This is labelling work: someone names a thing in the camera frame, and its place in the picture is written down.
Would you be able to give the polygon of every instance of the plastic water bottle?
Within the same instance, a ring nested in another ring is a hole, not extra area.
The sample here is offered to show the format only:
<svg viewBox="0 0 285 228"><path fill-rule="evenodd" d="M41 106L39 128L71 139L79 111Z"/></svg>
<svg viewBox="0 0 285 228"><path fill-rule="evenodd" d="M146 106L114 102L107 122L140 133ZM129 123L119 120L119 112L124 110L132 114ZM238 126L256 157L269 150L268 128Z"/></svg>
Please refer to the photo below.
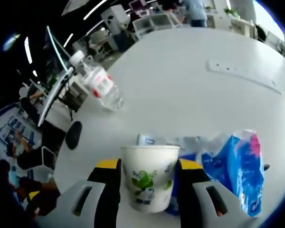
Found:
<svg viewBox="0 0 285 228"><path fill-rule="evenodd" d="M117 111L123 106L121 92L99 63L94 62L91 57L85 57L81 50L77 51L69 62L75 67L84 87L98 98L104 107Z"/></svg>

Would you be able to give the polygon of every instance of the ceiling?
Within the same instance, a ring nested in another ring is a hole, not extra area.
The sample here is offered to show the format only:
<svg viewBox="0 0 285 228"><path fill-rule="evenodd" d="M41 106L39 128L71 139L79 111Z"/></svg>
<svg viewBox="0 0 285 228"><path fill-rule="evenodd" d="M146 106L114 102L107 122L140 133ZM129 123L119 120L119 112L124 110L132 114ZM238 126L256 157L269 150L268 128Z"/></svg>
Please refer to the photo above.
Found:
<svg viewBox="0 0 285 228"><path fill-rule="evenodd" d="M101 1L90 0L86 5L64 16L61 14L68 0L0 1L0 62L8 64L8 67L1 69L0 107L18 99L18 91L22 82L27 82L29 78L35 81L45 80L48 53L44 51L44 45L47 25L50 26L53 35L61 44L64 44L69 35L73 33L71 44L99 22L100 14L110 5L122 4L126 10L129 8L128 2L132 0L107 0L86 20L83 20L84 16ZM267 6L272 9L273 13L276 13L276 10L279 11L279 18L285 23L283 19L285 8L281 8L281 4L275 6L271 4ZM2 51L4 41L14 33L20 34L19 38L10 50ZM24 48L26 37L29 40L31 64L28 63ZM33 75L33 70L36 70L37 78Z"/></svg>

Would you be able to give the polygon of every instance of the desk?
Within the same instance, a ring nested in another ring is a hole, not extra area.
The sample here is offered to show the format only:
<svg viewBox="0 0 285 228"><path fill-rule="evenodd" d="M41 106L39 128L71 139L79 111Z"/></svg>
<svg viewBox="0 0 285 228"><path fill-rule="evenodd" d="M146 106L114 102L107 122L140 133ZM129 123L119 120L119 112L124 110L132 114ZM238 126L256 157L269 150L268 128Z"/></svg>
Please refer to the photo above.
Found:
<svg viewBox="0 0 285 228"><path fill-rule="evenodd" d="M219 59L267 75L282 95L234 76L208 72ZM133 45L109 69L124 94L125 105L105 112L88 97L74 121L83 129L77 148L63 143L54 178L65 192L87 179L98 161L120 157L120 147L134 145L138 133L213 137L240 129L258 132L265 173L262 221L285 194L285 59L267 45L231 32L207 28L161 30ZM121 203L117 228L180 228L179 218L144 215Z"/></svg>

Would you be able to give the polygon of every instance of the computer monitor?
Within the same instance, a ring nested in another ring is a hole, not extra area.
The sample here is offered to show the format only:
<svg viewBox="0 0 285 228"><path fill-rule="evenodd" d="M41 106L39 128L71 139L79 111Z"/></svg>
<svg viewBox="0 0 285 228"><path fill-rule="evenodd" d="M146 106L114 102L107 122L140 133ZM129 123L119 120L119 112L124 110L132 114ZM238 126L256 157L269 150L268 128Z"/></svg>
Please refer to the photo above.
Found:
<svg viewBox="0 0 285 228"><path fill-rule="evenodd" d="M132 9L132 11L139 11L141 10L145 5L147 5L145 0L135 0L135 1L131 1L129 3L130 8Z"/></svg>

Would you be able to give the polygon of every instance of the black mouse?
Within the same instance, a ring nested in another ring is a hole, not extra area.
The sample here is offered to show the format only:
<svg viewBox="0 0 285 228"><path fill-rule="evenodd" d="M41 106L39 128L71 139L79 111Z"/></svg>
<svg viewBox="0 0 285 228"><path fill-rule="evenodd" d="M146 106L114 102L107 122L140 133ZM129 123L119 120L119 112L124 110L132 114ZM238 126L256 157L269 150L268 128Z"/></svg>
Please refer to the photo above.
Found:
<svg viewBox="0 0 285 228"><path fill-rule="evenodd" d="M70 129L66 133L66 145L70 150L73 150L77 147L79 139L80 139L80 134L82 130L82 124L80 121L76 121L72 124Z"/></svg>

